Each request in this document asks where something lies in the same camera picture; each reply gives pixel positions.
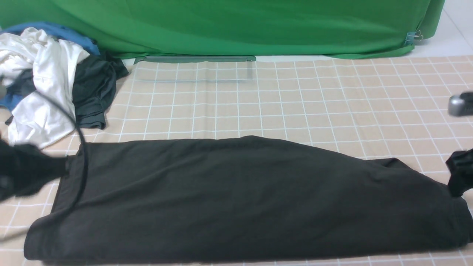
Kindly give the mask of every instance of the white cloth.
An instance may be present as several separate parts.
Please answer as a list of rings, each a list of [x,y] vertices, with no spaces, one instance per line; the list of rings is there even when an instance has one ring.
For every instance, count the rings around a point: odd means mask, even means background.
[[[27,28],[20,35],[0,35],[0,75],[9,85],[24,70],[33,69],[33,83],[38,91],[55,100],[72,117],[72,85],[76,66],[89,56],[80,45],[55,41],[43,30]],[[26,96],[15,109],[8,127],[10,145],[29,142],[40,149],[74,130],[74,125],[56,107],[36,93]]]

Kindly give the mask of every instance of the green backdrop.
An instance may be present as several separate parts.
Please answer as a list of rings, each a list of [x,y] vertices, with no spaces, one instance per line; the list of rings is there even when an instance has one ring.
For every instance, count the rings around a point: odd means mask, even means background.
[[[399,56],[437,28],[445,0],[1,0],[0,26],[51,21],[121,57]]]

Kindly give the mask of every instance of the pile of clothes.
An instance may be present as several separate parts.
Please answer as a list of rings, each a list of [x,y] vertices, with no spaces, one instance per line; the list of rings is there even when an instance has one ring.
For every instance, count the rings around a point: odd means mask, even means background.
[[[49,22],[16,25],[0,32],[0,106],[11,111],[10,144],[47,147],[74,130],[38,90],[76,118],[81,128],[104,129],[116,81],[128,75],[120,59],[95,41]]]

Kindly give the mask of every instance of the black cloth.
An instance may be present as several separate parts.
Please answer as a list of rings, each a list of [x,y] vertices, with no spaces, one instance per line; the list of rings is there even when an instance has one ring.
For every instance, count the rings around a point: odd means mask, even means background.
[[[128,70],[120,59],[104,52],[97,57],[90,55],[77,65],[72,103],[75,107],[76,122],[81,128],[106,127],[105,111],[110,107],[116,94],[116,81],[128,75]],[[33,70],[23,71],[8,87],[13,94],[28,96],[36,90]],[[12,121],[10,117],[5,124]]]
[[[67,217],[28,233],[27,259],[273,261],[472,241],[465,200],[397,159],[360,160],[252,136],[88,148],[81,201]],[[79,188],[81,153],[68,161],[52,213],[67,208]]]

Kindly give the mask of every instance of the black cable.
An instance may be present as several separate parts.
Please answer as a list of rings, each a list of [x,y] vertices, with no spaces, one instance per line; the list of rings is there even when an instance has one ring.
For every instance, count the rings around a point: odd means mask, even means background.
[[[64,209],[60,212],[54,213],[54,215],[52,215],[51,219],[45,220],[46,222],[36,223],[35,226],[31,225],[30,228],[27,229],[27,230],[23,230],[23,231],[20,231],[20,232],[17,232],[17,233],[13,233],[13,234],[10,234],[10,235],[7,235],[7,236],[1,238],[0,243],[9,242],[13,239],[16,239],[18,237],[26,235],[30,230],[36,230],[38,228],[46,226],[46,225],[50,224],[51,222],[54,222],[57,219],[59,219],[61,217],[64,217],[65,215],[69,214],[74,209],[74,207],[77,205],[77,203],[79,202],[80,198],[82,197],[82,194],[84,194],[84,190],[85,190],[86,185],[87,185],[87,177],[88,177],[87,142],[86,142],[86,139],[84,137],[84,134],[82,133],[82,130],[80,129],[79,125],[76,123],[76,119],[74,117],[72,117],[69,114],[69,112],[67,112],[55,100],[53,100],[50,97],[46,96],[45,94],[39,92],[38,90],[35,90],[34,93],[38,94],[43,99],[45,99],[50,104],[52,104],[57,109],[59,109],[67,117],[67,119],[74,125],[74,129],[79,134],[80,144],[82,146],[82,153],[83,153],[83,157],[84,157],[84,167],[83,167],[83,170],[82,170],[82,179],[80,180],[79,191],[77,192],[76,197],[74,198],[74,201],[71,203],[71,205],[68,208],[66,208],[66,209]]]

